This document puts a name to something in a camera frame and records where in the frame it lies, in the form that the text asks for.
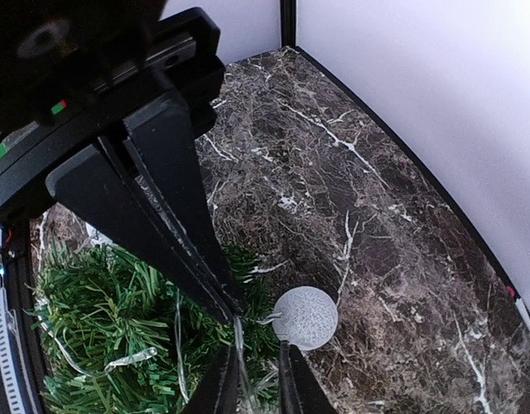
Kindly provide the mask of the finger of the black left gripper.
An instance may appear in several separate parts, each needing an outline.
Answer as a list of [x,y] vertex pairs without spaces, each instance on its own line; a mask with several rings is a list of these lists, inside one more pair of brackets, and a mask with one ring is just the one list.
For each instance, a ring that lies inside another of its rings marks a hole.
[[188,271],[178,287],[210,313],[242,312],[243,294],[211,223],[186,102],[177,91],[165,91],[123,123],[125,147],[165,214],[165,236]]
[[220,323],[233,307],[211,282],[190,242],[174,235],[142,189],[95,145],[79,151],[46,178],[50,195],[113,242],[143,260]]

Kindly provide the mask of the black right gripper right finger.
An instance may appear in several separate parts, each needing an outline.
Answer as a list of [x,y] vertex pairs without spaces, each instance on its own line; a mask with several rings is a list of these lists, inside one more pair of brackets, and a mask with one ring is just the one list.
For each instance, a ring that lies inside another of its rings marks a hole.
[[279,358],[282,414],[337,414],[300,350],[282,341]]

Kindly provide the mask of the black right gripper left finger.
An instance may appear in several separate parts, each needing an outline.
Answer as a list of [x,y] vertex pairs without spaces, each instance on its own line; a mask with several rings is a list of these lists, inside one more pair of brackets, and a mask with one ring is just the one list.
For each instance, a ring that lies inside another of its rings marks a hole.
[[235,347],[221,347],[182,414],[234,414],[237,410],[239,360]]

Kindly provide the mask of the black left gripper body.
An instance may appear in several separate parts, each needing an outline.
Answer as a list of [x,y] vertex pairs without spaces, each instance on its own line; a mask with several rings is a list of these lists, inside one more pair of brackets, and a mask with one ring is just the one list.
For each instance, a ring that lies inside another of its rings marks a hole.
[[195,135],[217,115],[220,29],[162,1],[0,1],[0,224],[53,205],[55,167],[176,89]]

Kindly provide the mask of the clear string light garland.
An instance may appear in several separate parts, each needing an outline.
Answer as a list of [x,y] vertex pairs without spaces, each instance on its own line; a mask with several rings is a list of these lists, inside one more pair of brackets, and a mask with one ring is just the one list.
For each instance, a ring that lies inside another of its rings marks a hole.
[[265,287],[245,288],[249,308],[230,324],[242,371],[243,394],[251,400],[273,397],[274,359],[282,341],[307,352],[325,345],[338,325],[338,310],[328,294],[301,286],[272,302]]

